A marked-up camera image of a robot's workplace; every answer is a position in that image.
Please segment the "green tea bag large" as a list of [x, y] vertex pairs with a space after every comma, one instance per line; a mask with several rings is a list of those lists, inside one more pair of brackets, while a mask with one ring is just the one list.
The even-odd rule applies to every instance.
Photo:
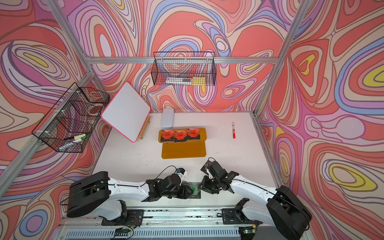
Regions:
[[189, 196], [189, 199], [200, 199], [201, 198], [201, 190], [199, 189], [199, 182], [188, 182], [189, 187], [193, 191], [193, 193]]

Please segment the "red tea bag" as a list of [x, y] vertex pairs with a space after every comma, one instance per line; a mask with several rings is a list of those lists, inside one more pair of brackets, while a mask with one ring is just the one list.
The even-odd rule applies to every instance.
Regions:
[[160, 142], [174, 142], [175, 141], [174, 130], [161, 130], [160, 131]]
[[174, 131], [174, 142], [186, 142], [188, 140], [188, 134], [186, 130]]
[[200, 140], [200, 128], [189, 128], [187, 129], [187, 139], [188, 140]]

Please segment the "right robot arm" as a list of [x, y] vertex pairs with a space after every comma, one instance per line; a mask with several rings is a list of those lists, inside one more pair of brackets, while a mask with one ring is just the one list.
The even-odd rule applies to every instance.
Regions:
[[267, 187], [252, 182], [237, 172], [227, 172], [217, 161], [203, 165], [200, 190], [212, 195], [228, 191], [243, 198], [232, 209], [222, 209], [224, 224], [268, 224], [287, 240], [299, 240], [310, 228], [312, 214], [286, 187]]

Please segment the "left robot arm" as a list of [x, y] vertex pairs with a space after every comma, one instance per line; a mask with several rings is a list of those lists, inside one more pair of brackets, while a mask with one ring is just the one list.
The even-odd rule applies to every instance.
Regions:
[[186, 174], [183, 168], [179, 168], [164, 179], [124, 182], [101, 171], [71, 184], [69, 196], [61, 205], [67, 206], [68, 218], [92, 214], [109, 222], [123, 224], [130, 217], [125, 200], [156, 202], [162, 197], [182, 200], [191, 197], [194, 190], [184, 182]]

